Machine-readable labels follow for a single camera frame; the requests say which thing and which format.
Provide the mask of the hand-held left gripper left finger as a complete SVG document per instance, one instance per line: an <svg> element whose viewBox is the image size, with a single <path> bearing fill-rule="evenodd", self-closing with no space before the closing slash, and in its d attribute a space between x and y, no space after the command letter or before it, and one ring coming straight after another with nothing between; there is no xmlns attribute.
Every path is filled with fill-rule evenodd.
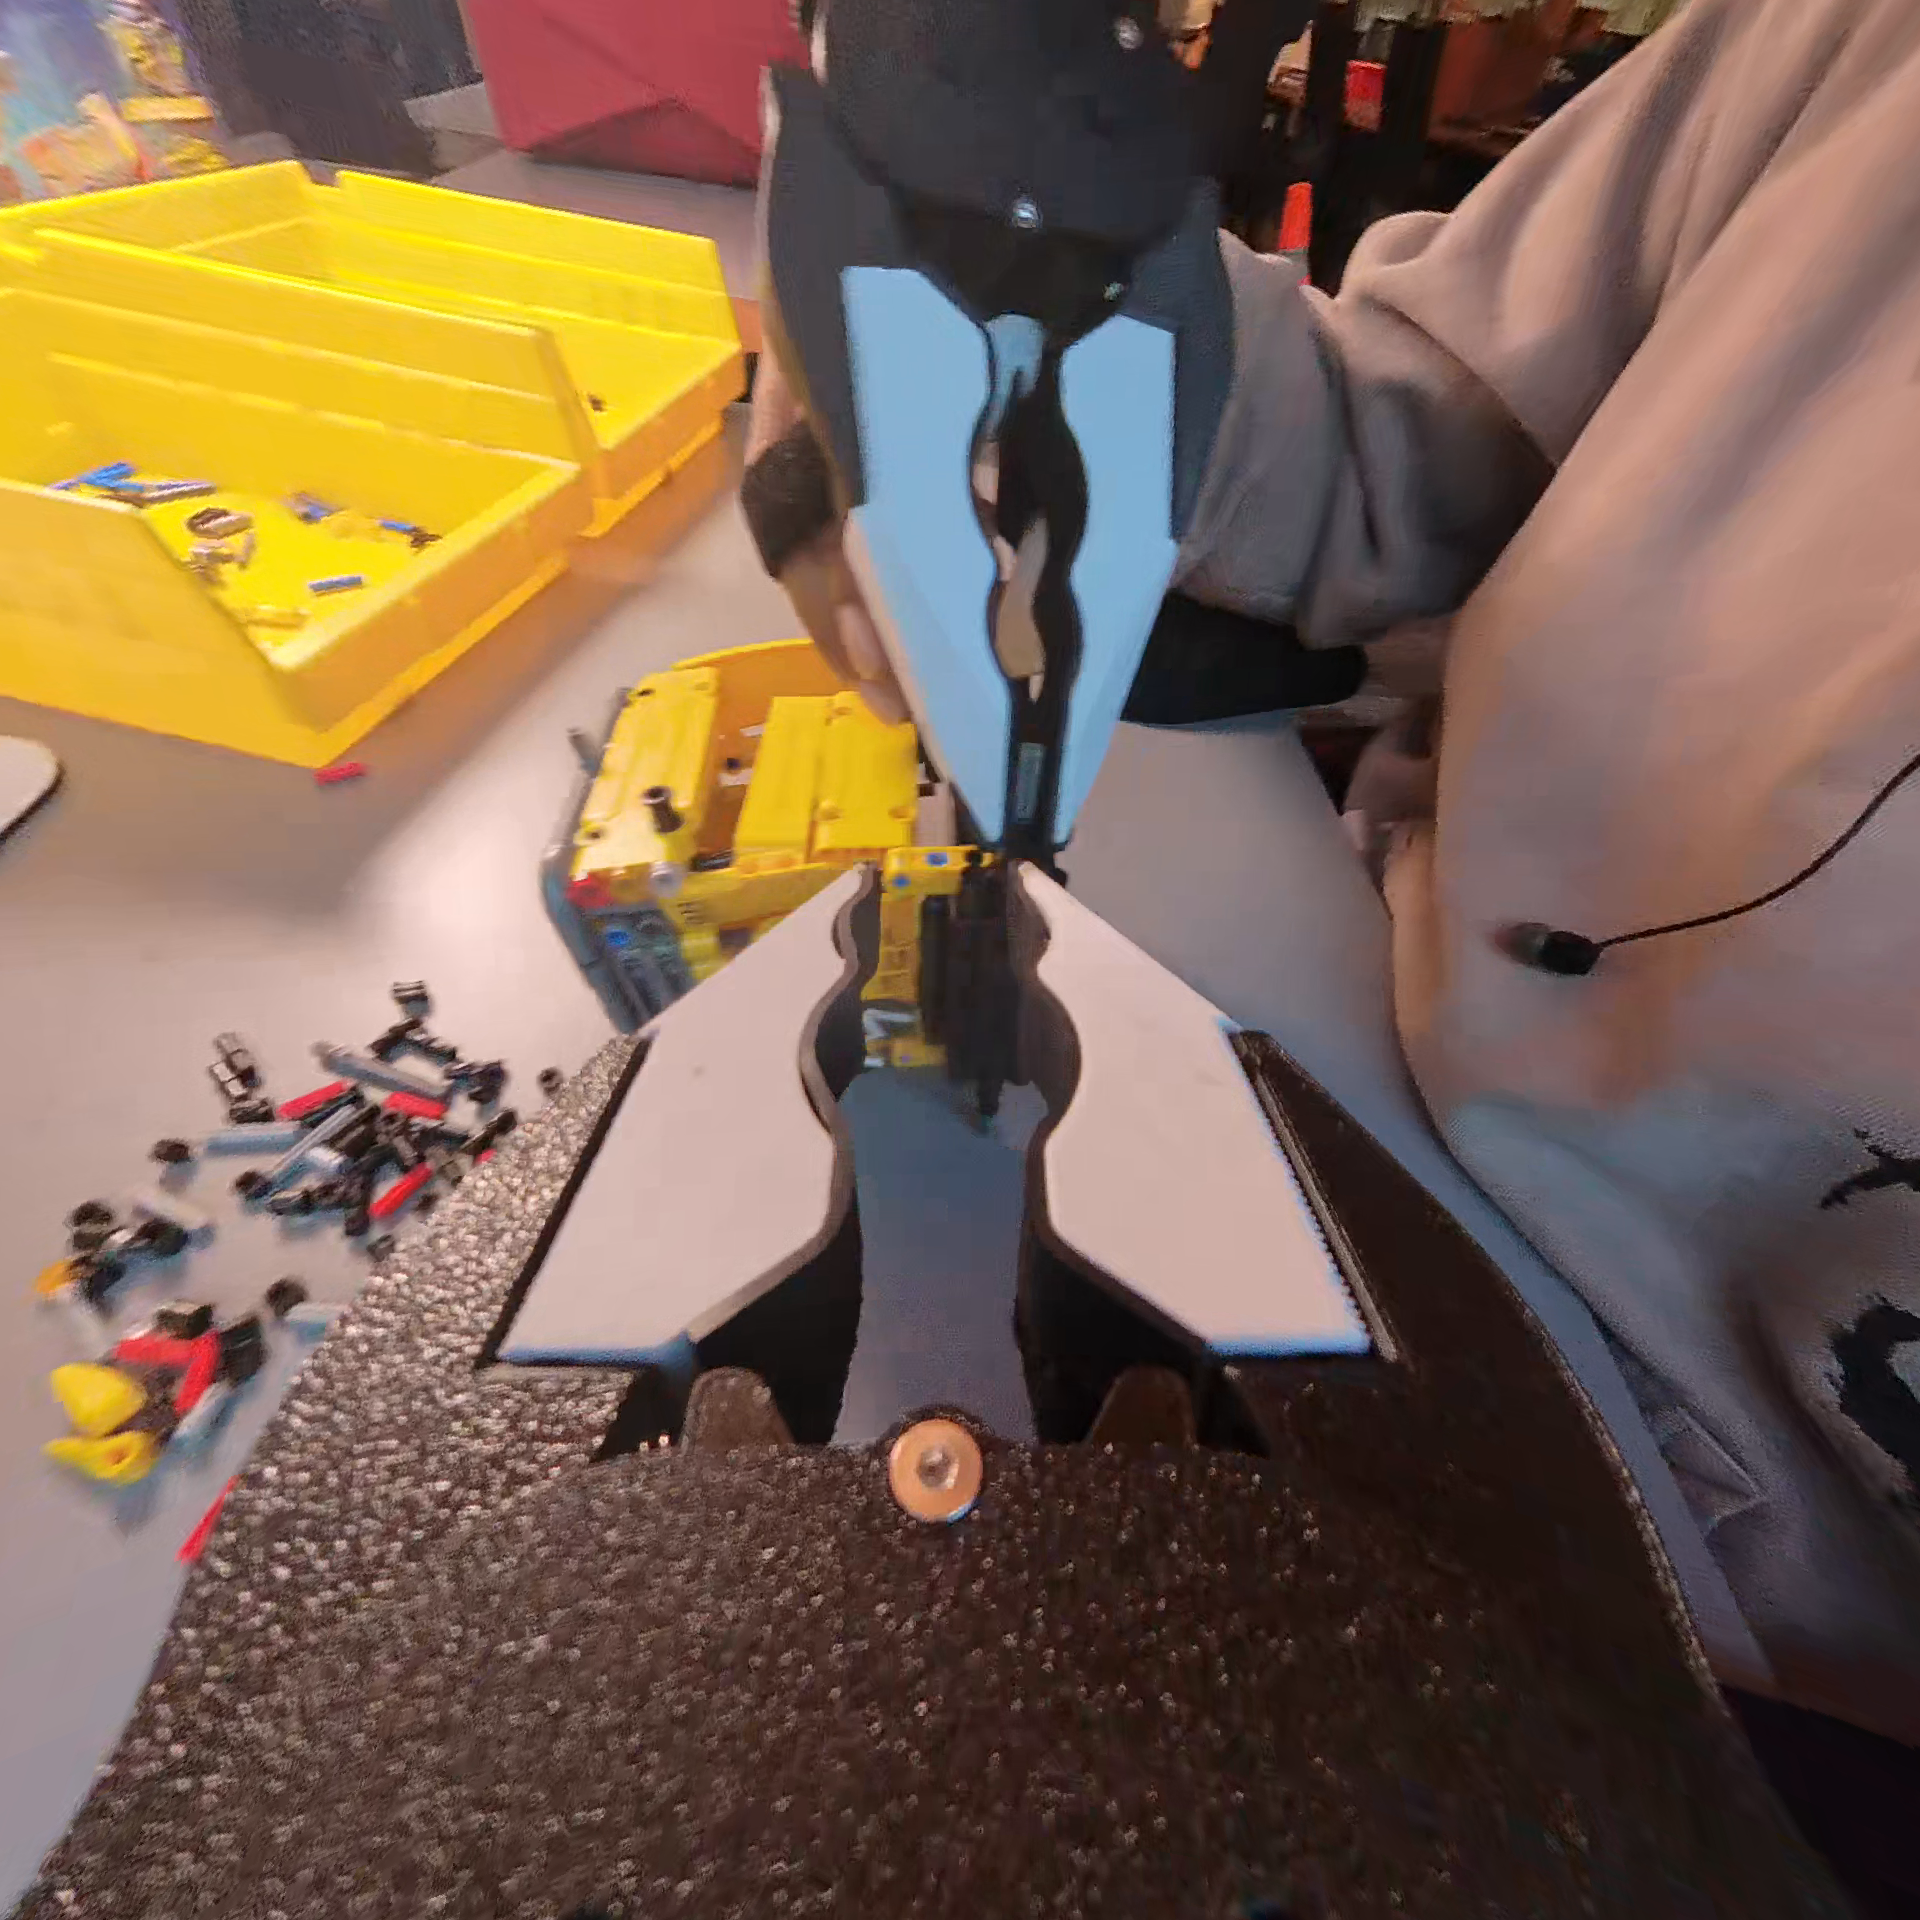
<svg viewBox="0 0 1920 1920"><path fill-rule="evenodd" d="M842 1094L875 957L875 871L852 867L641 1029L500 1363L689 1373L827 1251L855 1202Z"/></svg>

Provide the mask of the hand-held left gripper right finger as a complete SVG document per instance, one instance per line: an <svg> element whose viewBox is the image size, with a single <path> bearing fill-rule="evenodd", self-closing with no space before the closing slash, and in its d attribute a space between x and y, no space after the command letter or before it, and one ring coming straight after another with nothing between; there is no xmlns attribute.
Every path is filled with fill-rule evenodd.
<svg viewBox="0 0 1920 1920"><path fill-rule="evenodd" d="M1051 1243L1208 1355L1366 1355L1373 1331L1240 1027L1026 862L1017 902Z"/></svg>

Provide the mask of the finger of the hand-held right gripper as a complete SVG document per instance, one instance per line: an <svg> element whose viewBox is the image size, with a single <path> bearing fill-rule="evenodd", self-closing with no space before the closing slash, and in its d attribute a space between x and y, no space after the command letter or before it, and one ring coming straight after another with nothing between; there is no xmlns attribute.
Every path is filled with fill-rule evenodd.
<svg viewBox="0 0 1920 1920"><path fill-rule="evenodd" d="M1039 374L1039 322L976 324L928 275L842 272L862 497L846 523L866 608L980 835L1004 837L1012 684L992 645L999 562L974 479L982 439Z"/></svg>
<svg viewBox="0 0 1920 1920"><path fill-rule="evenodd" d="M1035 503L1035 852L1074 835L1156 621L1176 539L1171 331L1109 320L1043 362Z"/></svg>

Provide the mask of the yellow block toy model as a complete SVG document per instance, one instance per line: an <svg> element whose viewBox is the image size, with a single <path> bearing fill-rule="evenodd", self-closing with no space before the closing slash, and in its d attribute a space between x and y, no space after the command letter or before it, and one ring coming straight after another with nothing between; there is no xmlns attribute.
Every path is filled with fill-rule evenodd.
<svg viewBox="0 0 1920 1920"><path fill-rule="evenodd" d="M561 947L637 1032L842 874L877 878L866 1060L945 1065L953 901L983 855L911 725L875 717L806 640L692 655L623 690L542 871Z"/></svg>

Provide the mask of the pile of small block pieces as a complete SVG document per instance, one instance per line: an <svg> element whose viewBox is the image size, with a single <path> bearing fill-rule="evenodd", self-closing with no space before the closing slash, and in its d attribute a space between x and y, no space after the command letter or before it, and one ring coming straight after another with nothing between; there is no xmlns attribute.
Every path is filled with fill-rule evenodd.
<svg viewBox="0 0 1920 1920"><path fill-rule="evenodd" d="M276 1096L246 1039L219 1032L207 1075L223 1121L156 1138L145 1185L69 1211L61 1255L35 1277L35 1301L79 1337L78 1355L45 1379L59 1427L40 1452L59 1474L108 1491L143 1486L198 1452L277 1349L317 1340L338 1311L287 1271L239 1306L158 1289L218 1235L196 1202L200 1170L218 1174L216 1193L241 1219L336 1231L381 1261L403 1225L517 1130L510 1067L437 1032L421 978L389 995L392 1018L365 1042L317 1042L319 1079L288 1096Z"/></svg>

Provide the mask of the person's right forearm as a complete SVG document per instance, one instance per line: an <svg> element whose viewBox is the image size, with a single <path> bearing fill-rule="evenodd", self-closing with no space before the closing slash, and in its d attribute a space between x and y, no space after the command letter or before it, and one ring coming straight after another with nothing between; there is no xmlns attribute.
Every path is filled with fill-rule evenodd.
<svg viewBox="0 0 1920 1920"><path fill-rule="evenodd" d="M1451 615L1545 493L1545 454L1394 306L1330 301L1227 232L1217 255L1235 367L1171 587L1320 647Z"/></svg>

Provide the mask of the grey desk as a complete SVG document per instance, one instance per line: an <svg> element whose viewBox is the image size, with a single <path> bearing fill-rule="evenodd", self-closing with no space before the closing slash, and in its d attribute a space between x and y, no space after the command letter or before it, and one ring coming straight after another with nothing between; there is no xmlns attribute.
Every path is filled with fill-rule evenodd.
<svg viewBox="0 0 1920 1920"><path fill-rule="evenodd" d="M796 631L734 505L746 413L572 573L361 748L307 772L5 704L61 758L5 843L5 1812L11 1909L108 1756L179 1594L179 1545L253 1452L303 1351L277 1351L205 1452L122 1498L43 1453L45 1374L69 1351L33 1298L69 1209L116 1200L161 1136L219 1113L211 1040L269 1086L319 1083L317 1040L365 1040L391 984L513 1075L576 1071L609 1037L538 899L574 781L570 731L712 645ZM1706 1644L1742 1662L1738 1610L1592 1318L1428 1138L1384 1024L1380 902L1283 722L1115 733L1066 868L1105 921L1267 1029L1524 1286L1641 1477Z"/></svg>

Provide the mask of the person's right hand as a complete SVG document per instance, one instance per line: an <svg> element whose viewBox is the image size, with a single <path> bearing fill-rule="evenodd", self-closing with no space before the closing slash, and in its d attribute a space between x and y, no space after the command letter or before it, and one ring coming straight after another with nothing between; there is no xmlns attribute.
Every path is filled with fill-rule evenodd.
<svg viewBox="0 0 1920 1920"><path fill-rule="evenodd" d="M773 340L754 372L739 507L765 573L820 658L882 721L902 721L905 696L846 555L834 467Z"/></svg>

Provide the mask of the yellow plastic parts bin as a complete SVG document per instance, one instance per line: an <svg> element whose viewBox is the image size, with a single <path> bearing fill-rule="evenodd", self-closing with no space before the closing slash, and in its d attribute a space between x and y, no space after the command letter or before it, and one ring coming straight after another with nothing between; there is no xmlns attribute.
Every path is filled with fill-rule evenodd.
<svg viewBox="0 0 1920 1920"><path fill-rule="evenodd" d="M703 235L277 160L14 205L3 241L61 350L570 464L593 534L746 391Z"/></svg>
<svg viewBox="0 0 1920 1920"><path fill-rule="evenodd" d="M3 694L319 769L554 582L593 520L580 467L193 388L50 343L5 293ZM239 624L116 503L56 490L84 467L315 490L442 540L292 633Z"/></svg>

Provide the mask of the red folded bag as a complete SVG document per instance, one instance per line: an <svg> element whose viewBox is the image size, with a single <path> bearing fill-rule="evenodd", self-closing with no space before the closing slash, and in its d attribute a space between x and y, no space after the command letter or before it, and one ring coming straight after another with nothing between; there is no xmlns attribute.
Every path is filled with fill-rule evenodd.
<svg viewBox="0 0 1920 1920"><path fill-rule="evenodd" d="M787 1L464 1L501 142L583 169L752 185Z"/></svg>

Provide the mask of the black clip microphone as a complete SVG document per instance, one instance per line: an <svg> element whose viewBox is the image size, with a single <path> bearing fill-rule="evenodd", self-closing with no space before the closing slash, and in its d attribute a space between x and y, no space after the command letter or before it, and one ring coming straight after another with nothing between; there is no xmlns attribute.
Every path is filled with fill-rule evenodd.
<svg viewBox="0 0 1920 1920"><path fill-rule="evenodd" d="M1800 868L1775 886L1741 902L1710 913L1697 913L1676 921L1637 928L1632 931L1596 938L1583 931L1549 925L1544 921L1510 921L1499 925L1495 948L1512 962L1558 980L1589 978L1610 955L1622 948L1647 947L1674 938L1714 931L1784 902L1830 868L1878 820L1888 802L1918 777L1918 752L1910 755L1894 772L1860 806L1860 813L1827 839Z"/></svg>

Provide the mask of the beige hoodie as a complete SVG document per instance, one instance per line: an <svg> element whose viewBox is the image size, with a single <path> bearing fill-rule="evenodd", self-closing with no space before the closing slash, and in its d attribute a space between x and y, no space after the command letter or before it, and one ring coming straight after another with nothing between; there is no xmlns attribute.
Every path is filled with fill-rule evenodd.
<svg viewBox="0 0 1920 1920"><path fill-rule="evenodd" d="M1794 1705L1916 1741L1916 5L1686 5L1358 246L1549 488L1387 865L1442 1136L1592 1309Z"/></svg>

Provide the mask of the heap of blue grey pins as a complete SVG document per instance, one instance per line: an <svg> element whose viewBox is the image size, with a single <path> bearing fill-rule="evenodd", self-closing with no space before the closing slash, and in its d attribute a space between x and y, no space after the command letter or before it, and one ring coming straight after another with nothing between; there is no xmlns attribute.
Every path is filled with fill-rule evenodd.
<svg viewBox="0 0 1920 1920"><path fill-rule="evenodd" d="M325 493L242 490L131 462L84 467L55 488L143 513L176 562L260 633L292 633L333 602L389 585L442 540L435 526Z"/></svg>

